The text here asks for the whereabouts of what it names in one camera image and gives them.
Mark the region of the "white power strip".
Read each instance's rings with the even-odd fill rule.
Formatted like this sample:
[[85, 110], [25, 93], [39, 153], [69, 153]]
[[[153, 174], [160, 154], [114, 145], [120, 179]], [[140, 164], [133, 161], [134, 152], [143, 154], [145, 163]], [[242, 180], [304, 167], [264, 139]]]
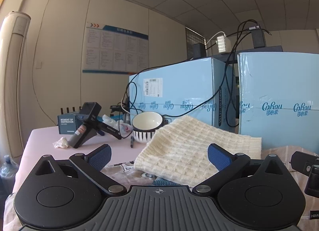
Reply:
[[220, 54], [229, 52], [229, 39], [225, 35], [218, 36], [216, 44]]

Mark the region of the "white standing air conditioner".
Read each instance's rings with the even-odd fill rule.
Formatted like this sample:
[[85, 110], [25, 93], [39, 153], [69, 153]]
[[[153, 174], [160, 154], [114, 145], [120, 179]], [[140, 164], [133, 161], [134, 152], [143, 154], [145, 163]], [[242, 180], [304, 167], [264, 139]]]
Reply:
[[11, 11], [1, 26], [1, 155], [23, 154], [20, 128], [21, 60], [31, 17]]

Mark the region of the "small black adapter box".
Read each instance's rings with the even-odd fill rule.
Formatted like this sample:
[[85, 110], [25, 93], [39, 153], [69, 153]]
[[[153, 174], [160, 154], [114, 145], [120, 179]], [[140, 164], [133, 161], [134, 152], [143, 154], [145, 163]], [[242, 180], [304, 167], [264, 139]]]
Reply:
[[192, 45], [193, 59], [206, 57], [206, 46], [203, 43], [196, 43]]

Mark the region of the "black power adapter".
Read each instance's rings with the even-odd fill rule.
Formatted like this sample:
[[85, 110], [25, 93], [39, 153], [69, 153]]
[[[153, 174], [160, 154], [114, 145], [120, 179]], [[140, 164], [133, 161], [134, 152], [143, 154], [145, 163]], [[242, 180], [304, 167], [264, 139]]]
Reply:
[[254, 49], [257, 48], [264, 48], [266, 47], [266, 40], [264, 38], [264, 32], [261, 28], [251, 28], [251, 36], [252, 36], [252, 43]]

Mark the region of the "dark window blind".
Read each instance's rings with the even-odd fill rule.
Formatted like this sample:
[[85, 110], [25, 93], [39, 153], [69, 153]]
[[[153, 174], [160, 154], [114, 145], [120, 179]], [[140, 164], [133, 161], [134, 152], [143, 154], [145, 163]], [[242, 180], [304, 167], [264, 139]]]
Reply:
[[189, 28], [185, 28], [185, 33], [186, 33], [186, 43], [187, 43], [187, 59], [191, 60], [193, 51], [192, 51], [192, 45], [196, 43], [203, 43], [205, 44], [204, 37], [201, 36], [200, 34], [194, 32], [193, 30]]

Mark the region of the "cream knitted sweater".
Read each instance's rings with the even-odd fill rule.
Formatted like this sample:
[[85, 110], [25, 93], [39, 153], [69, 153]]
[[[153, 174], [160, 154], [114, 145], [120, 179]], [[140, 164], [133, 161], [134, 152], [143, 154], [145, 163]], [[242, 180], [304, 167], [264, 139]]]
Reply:
[[208, 160], [215, 143], [231, 154], [260, 159], [262, 139], [239, 135], [185, 115], [155, 131], [135, 159], [134, 168], [164, 180], [194, 187], [218, 172]]

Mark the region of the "white crumpled plastic bag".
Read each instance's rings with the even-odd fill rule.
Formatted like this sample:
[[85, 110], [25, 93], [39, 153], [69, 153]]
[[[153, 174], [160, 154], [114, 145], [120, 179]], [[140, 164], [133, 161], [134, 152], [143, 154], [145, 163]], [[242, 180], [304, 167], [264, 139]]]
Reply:
[[132, 126], [130, 124], [125, 123], [123, 120], [115, 120], [107, 115], [102, 116], [103, 123], [115, 128], [121, 133], [121, 136], [126, 136], [130, 132], [132, 132]]

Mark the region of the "white striped ceramic bowl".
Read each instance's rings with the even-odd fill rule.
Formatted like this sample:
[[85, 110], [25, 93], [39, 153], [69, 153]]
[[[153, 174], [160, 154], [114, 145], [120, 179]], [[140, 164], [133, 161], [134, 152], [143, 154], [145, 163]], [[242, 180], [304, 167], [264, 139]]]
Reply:
[[159, 113], [146, 111], [136, 115], [131, 121], [133, 137], [139, 143], [148, 143], [156, 130], [164, 125], [164, 118]]

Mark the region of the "wall notice board poster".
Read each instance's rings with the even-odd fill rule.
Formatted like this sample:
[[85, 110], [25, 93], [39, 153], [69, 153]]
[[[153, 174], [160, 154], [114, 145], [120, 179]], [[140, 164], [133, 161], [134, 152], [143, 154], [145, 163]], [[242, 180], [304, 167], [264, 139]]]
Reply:
[[148, 67], [148, 35], [87, 22], [83, 43], [83, 73], [134, 74]]

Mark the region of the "crumpled white tissue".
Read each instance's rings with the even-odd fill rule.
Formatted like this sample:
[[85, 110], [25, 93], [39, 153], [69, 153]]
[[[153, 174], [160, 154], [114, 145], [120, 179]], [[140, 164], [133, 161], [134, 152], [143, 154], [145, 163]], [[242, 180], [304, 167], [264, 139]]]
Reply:
[[67, 149], [69, 147], [68, 140], [65, 137], [61, 137], [58, 141], [53, 143], [54, 148]]

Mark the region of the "water bottle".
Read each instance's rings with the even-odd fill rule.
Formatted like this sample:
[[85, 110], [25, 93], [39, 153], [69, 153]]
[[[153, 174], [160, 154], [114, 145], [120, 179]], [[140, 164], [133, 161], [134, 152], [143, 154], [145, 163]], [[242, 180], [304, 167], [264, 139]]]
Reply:
[[13, 191], [18, 169], [19, 165], [11, 159], [10, 155], [5, 155], [4, 163], [1, 166], [1, 180], [8, 194], [11, 194]]

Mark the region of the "small dark blue box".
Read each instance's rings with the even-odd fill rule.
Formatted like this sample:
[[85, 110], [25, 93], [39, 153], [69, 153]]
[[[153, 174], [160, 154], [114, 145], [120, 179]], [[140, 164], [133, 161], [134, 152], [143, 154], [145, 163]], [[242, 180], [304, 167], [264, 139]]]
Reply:
[[73, 135], [82, 124], [77, 118], [78, 112], [72, 112], [57, 116], [58, 131], [61, 135]]

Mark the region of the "large light blue carton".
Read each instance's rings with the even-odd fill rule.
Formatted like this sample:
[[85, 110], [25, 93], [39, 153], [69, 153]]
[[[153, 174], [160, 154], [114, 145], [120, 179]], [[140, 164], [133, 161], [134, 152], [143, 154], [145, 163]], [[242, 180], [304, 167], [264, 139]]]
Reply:
[[318, 153], [318, 55], [240, 53], [239, 133]]

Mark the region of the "spare black handheld gripper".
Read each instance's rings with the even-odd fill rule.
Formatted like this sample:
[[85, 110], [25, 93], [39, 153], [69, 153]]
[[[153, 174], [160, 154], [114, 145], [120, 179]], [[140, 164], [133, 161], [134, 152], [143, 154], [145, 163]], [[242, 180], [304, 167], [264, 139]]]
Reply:
[[79, 148], [86, 141], [93, 138], [101, 132], [108, 133], [116, 139], [121, 140], [122, 136], [119, 130], [98, 120], [98, 114], [101, 106], [97, 102], [85, 102], [77, 115], [82, 124], [77, 128], [76, 132], [68, 141], [68, 145], [72, 148]]

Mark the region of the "pink striped bed sheet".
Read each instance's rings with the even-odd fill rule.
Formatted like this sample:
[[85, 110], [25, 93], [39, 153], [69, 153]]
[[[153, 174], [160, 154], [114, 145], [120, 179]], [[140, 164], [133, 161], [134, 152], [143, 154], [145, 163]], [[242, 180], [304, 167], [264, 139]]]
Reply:
[[[9, 195], [5, 202], [3, 227], [2, 230], [19, 230], [21, 223], [14, 210], [15, 193], [18, 192], [21, 185], [29, 175], [29, 172], [42, 155], [51, 154], [55, 159], [68, 159], [69, 156], [76, 152], [75, 149], [59, 149], [53, 147], [53, 142], [58, 141], [62, 135], [59, 135], [57, 127], [34, 129], [29, 135], [23, 155], [20, 161], [20, 167], [15, 177], [15, 185], [13, 188], [13, 195]], [[123, 184], [128, 189], [131, 185], [149, 185], [152, 184], [156, 177], [154, 175], [146, 174], [142, 171], [134, 170], [134, 160], [138, 154], [145, 147], [145, 144], [135, 142], [133, 148], [130, 147], [130, 141], [117, 140], [111, 136], [98, 136], [89, 140], [86, 145], [80, 147], [80, 152], [89, 153], [98, 146], [107, 143], [112, 148], [112, 158], [102, 172], [115, 181]], [[276, 148], [276, 150], [268, 152], [264, 150], [262, 156], [265, 157], [269, 153], [275, 153], [280, 156], [284, 163], [289, 165], [292, 153], [296, 150], [310, 153], [299, 147], [286, 146], [284, 148]], [[307, 177], [296, 171], [291, 172], [292, 176], [298, 183], [299, 187], [304, 191]], [[318, 219], [310, 220], [310, 211], [318, 210], [318, 198], [305, 195], [306, 208], [303, 216], [298, 224], [301, 230], [318, 230]]]

